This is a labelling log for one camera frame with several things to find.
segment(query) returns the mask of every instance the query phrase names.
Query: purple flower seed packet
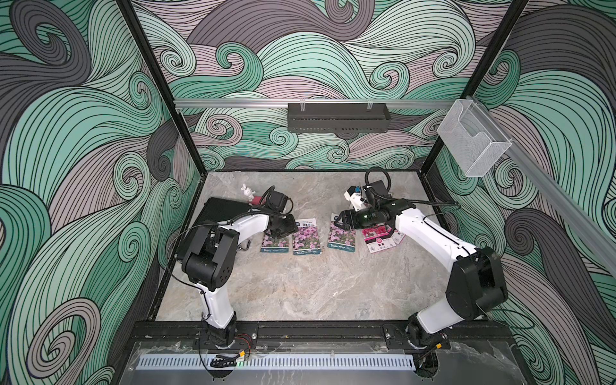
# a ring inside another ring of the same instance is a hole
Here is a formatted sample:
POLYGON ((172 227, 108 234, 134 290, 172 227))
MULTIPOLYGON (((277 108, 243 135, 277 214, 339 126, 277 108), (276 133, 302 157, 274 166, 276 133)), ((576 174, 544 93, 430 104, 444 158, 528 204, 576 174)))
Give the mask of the purple flower seed packet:
POLYGON ((263 234, 263 242, 261 243, 262 253, 288 253, 289 238, 275 238, 263 234))
POLYGON ((293 255, 321 254, 316 218, 296 219, 298 232, 293 234, 293 255))
POLYGON ((327 247, 354 253, 355 230, 343 230, 335 226, 334 221, 337 218, 338 215, 332 213, 330 222, 330 236, 327 239, 327 247))

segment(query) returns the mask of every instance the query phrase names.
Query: seed packet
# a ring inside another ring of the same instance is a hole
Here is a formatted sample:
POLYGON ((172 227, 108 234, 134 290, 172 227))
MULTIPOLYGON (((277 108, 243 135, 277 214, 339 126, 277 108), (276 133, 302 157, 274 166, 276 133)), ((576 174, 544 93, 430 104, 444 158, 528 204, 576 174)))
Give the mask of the seed packet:
POLYGON ((363 240, 370 253, 395 247, 391 234, 385 225, 362 230, 363 240))
POLYGON ((263 242, 261 243, 262 253, 288 253, 289 238, 275 238, 263 234, 263 242))
POLYGON ((399 245, 400 242, 402 242, 402 240, 404 239, 404 237, 406 237, 406 235, 404 235, 403 233, 399 232, 398 230, 394 230, 391 227, 389 227, 388 225, 385 225, 385 226, 387 227, 387 231, 389 233, 391 233, 391 238, 394 240, 396 245, 399 245))
POLYGON ((355 252, 355 230, 343 230, 334 225, 338 218, 337 214, 331 214, 330 236, 327 239, 327 247, 332 249, 355 252))
POLYGON ((293 234, 293 255, 321 254, 316 218, 297 219, 299 231, 293 234))

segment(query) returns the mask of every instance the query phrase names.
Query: wall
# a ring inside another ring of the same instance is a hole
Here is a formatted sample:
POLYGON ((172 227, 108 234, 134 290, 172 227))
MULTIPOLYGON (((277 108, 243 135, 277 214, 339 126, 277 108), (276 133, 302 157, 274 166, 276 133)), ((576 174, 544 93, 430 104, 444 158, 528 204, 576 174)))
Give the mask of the wall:
MULTIPOLYGON (((478 96, 539 167, 606 234, 616 236, 616 3, 562 4, 516 24, 478 96)), ((445 148, 429 173, 461 238, 503 256, 513 325, 541 384, 616 381, 616 280, 515 163, 463 177, 445 148)))
POLYGON ((0 376, 108 383, 198 175, 114 0, 0 3, 0 376))
MULTIPOLYGON (((531 8, 557 0, 537 1, 531 8)), ((176 98, 455 99, 509 1, 134 0, 176 98)), ((286 110, 191 108, 209 169, 418 169, 440 110, 391 132, 290 134, 286 110)))

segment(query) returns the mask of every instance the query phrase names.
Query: black cable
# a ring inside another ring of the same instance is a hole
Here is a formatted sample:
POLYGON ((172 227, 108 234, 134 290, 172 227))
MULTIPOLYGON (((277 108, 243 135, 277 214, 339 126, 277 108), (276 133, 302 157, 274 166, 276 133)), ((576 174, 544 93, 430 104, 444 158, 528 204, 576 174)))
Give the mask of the black cable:
POLYGON ((262 206, 263 204, 263 199, 265 199, 265 201, 267 202, 267 197, 270 195, 270 193, 272 191, 274 191, 276 189, 276 186, 271 185, 267 190, 265 190, 265 192, 263 193, 263 195, 261 195, 261 199, 259 199, 259 206, 262 206))
POLYGON ((457 201, 447 201, 447 202, 433 202, 433 201, 424 201, 419 199, 407 199, 410 203, 419 203, 421 205, 430 205, 430 206, 438 206, 438 207, 448 207, 448 206, 460 206, 460 203, 457 201))
POLYGON ((500 321, 495 320, 494 318, 490 317, 490 316, 488 315, 488 313, 486 313, 483 309, 481 309, 481 307, 480 307, 479 305, 477 305, 477 307, 479 308, 479 310, 481 310, 481 312, 482 312, 482 313, 483 313, 486 317, 488 317, 488 319, 489 319, 489 320, 494 321, 494 322, 496 322, 496 323, 497 323, 497 324, 499 324, 499 325, 507 326, 508 328, 512 328, 512 329, 519 329, 519 330, 530 330, 530 329, 535 328, 535 326, 536 326, 535 321, 533 321, 533 320, 532 320, 532 318, 530 318, 530 317, 529 317, 528 315, 526 315, 526 314, 523 314, 523 313, 517 312, 517 311, 515 311, 515 310, 511 310, 511 309, 492 309, 492 310, 490 310, 490 311, 491 311, 491 312, 495 312, 495 311, 509 312, 509 313, 514 313, 514 314, 517 314, 517 315, 521 315, 521 316, 522 316, 522 318, 526 318, 528 321, 530 321, 531 326, 512 326, 512 325, 509 325, 509 324, 507 324, 507 323, 500 322, 500 321))
POLYGON ((245 213, 241 213, 241 214, 236 215, 235 217, 229 219, 226 223, 218 222, 218 224, 230 225, 230 224, 233 224, 233 222, 237 221, 238 219, 241 219, 241 218, 244 218, 244 217, 251 217, 253 215, 258 215, 258 214, 265 214, 265 215, 269 215, 271 217, 278 217, 278 218, 284 218, 287 215, 289 215, 289 213, 279 214, 279 213, 275 213, 273 211, 263 211, 263 209, 265 209, 265 208, 260 206, 259 209, 255 209, 253 211, 247 211, 245 213))
MULTIPOLYGON (((381 171, 383 174, 385 174, 385 177, 387 178, 387 192, 389 192, 389 188, 391 187, 391 178, 389 177, 389 173, 385 171, 383 168, 371 167, 370 169, 368 169, 368 171, 366 171, 366 173, 363 176, 364 182, 366 182, 366 189, 369 190, 372 193, 372 195, 374 195, 377 198, 387 200, 387 201, 397 200, 396 198, 389 198, 389 197, 385 197, 384 195, 380 195, 376 193, 376 191, 374 190, 372 186, 370 186, 370 183, 368 181, 368 175, 370 175, 372 171, 381 171)), ((456 201, 433 202, 433 201, 424 201, 424 200, 419 200, 419 199, 406 199, 406 201, 410 203, 419 203, 421 205, 431 205, 431 206, 439 206, 439 207, 460 206, 460 204, 456 201)))
POLYGON ((458 211, 459 209, 461 209, 462 206, 458 205, 458 207, 456 207, 453 210, 449 210, 449 211, 443 211, 442 213, 434 213, 434 214, 428 214, 426 216, 423 217, 422 221, 424 221, 426 218, 431 217, 431 216, 436 216, 436 215, 445 215, 445 214, 451 214, 454 213, 455 211, 458 211))
POLYGON ((389 189, 391 188, 391 178, 389 177, 389 173, 385 171, 385 169, 377 166, 369 168, 368 171, 366 171, 366 173, 364 174, 363 181, 366 182, 366 186, 370 185, 370 182, 368 181, 368 176, 372 171, 381 171, 383 174, 385 174, 385 178, 387 178, 387 192, 389 192, 389 189))
MULTIPOLYGON (((167 256, 167 254, 169 254, 169 248, 173 245, 173 243, 176 241, 176 239, 178 239, 182 234, 185 234, 186 232, 194 229, 195 227, 201 227, 201 226, 212 226, 212 224, 199 224, 199 225, 194 225, 194 226, 190 226, 189 228, 187 228, 186 230, 184 230, 183 232, 178 233, 172 240, 171 242, 169 242, 169 246, 167 247, 167 250, 165 252, 165 257, 167 256)), ((182 281, 181 279, 177 278, 175 275, 173 275, 173 272, 171 272, 169 270, 169 260, 167 260, 167 264, 164 267, 165 270, 167 270, 167 272, 169 274, 171 274, 172 278, 175 279, 176 281, 178 281, 179 283, 186 285, 186 286, 190 286, 192 288, 197 289, 198 291, 200 291, 203 294, 203 290, 201 290, 201 288, 191 284, 191 283, 186 283, 184 281, 182 281)))
POLYGON ((291 201, 291 208, 286 213, 283 213, 283 215, 289 215, 293 211, 293 206, 294 206, 293 200, 291 198, 289 198, 289 200, 291 201))
MULTIPOLYGON (((173 240, 171 240, 171 242, 169 242, 169 246, 167 247, 167 250, 166 250, 165 256, 167 256, 167 254, 169 254, 169 248, 171 247, 171 245, 173 245, 173 243, 176 241, 176 239, 178 239, 178 237, 180 237, 180 235, 182 235, 182 234, 184 234, 184 233, 188 232, 189 230, 194 229, 195 227, 201 227, 201 226, 212 226, 212 224, 199 224, 199 225, 190 226, 189 228, 187 228, 187 229, 186 229, 186 230, 184 230, 183 232, 178 233, 178 234, 177 234, 177 235, 173 238, 173 240)), ((169 262, 167 262, 167 264, 165 265, 164 269, 165 269, 165 270, 167 270, 167 272, 168 272, 168 273, 172 276, 172 278, 173 278, 173 279, 175 279, 176 281, 178 281, 179 283, 181 283, 181 284, 183 284, 183 285, 186 285, 186 286, 189 286, 189 287, 191 287, 191 288, 195 288, 195 289, 197 289, 197 290, 199 291, 199 293, 201 293, 201 295, 203 296, 203 299, 205 299, 205 292, 204 292, 204 291, 203 291, 203 290, 202 290, 199 286, 196 286, 196 285, 193 285, 193 284, 191 284, 191 283, 187 283, 187 282, 182 281, 181 279, 177 278, 177 277, 173 274, 173 272, 172 272, 171 270, 169 270, 169 262)), ((210 316, 212 316, 212 312, 211 312, 211 311, 210 311, 210 309, 209 309, 209 305, 208 305, 207 300, 205 301, 205 306, 207 306, 207 307, 208 307, 208 316, 205 318, 205 320, 208 320, 208 319, 210 318, 210 316)))
POLYGON ((203 368, 205 370, 208 370, 208 366, 205 365, 205 362, 203 361, 203 357, 201 356, 201 344, 199 343, 199 341, 197 341, 197 351, 199 352, 199 359, 201 360, 201 364, 203 365, 203 368))

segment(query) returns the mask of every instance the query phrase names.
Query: aluminum rail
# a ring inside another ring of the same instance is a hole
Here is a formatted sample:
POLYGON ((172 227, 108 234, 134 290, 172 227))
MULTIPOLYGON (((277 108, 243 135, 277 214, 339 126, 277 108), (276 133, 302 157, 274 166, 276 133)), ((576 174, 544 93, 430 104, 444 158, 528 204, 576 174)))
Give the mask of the aluminum rail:
POLYGON ((176 108, 287 108, 289 103, 385 103, 388 108, 448 110, 455 100, 402 99, 175 99, 176 108))

